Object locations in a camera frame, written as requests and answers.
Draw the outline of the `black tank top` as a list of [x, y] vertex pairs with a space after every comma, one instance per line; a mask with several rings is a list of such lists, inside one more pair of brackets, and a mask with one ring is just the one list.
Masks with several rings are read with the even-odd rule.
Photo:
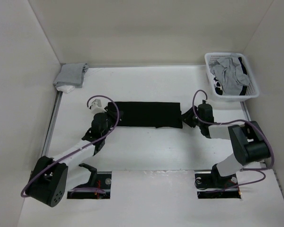
[[106, 109], [121, 115], [120, 127], [170, 127], [182, 129], [180, 103], [174, 102], [109, 102]]

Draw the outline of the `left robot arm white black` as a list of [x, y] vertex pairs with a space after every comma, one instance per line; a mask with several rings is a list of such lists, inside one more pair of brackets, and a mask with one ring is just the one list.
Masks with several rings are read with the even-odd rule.
[[106, 107], [94, 115], [91, 127], [74, 147], [54, 157], [39, 158], [21, 195], [49, 207], [55, 207], [63, 197], [110, 199], [111, 172], [99, 172], [86, 160], [100, 152], [123, 114], [118, 108]]

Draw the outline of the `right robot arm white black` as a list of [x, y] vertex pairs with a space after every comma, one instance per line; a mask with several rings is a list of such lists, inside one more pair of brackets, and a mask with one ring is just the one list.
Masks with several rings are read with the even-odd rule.
[[233, 153], [220, 163], [213, 165], [208, 174], [195, 174], [197, 189], [216, 189], [217, 191], [239, 186], [236, 173], [245, 171], [246, 166], [267, 158], [273, 158], [272, 148], [256, 121], [243, 121], [229, 124], [214, 121], [213, 108], [204, 102], [192, 106], [181, 116], [182, 121], [191, 128], [198, 127], [208, 139], [229, 140]]

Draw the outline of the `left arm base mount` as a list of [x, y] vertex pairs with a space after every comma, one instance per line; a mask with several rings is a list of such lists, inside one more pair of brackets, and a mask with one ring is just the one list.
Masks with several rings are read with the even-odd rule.
[[110, 199], [112, 172], [98, 172], [92, 180], [78, 184], [67, 191], [66, 198], [71, 200], [101, 200]]

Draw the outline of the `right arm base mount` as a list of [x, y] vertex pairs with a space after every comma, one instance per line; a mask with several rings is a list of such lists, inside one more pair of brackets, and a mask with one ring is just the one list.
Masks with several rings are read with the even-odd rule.
[[214, 178], [210, 172], [195, 173], [195, 187], [199, 199], [240, 199], [238, 187], [227, 189], [238, 185], [236, 174]]

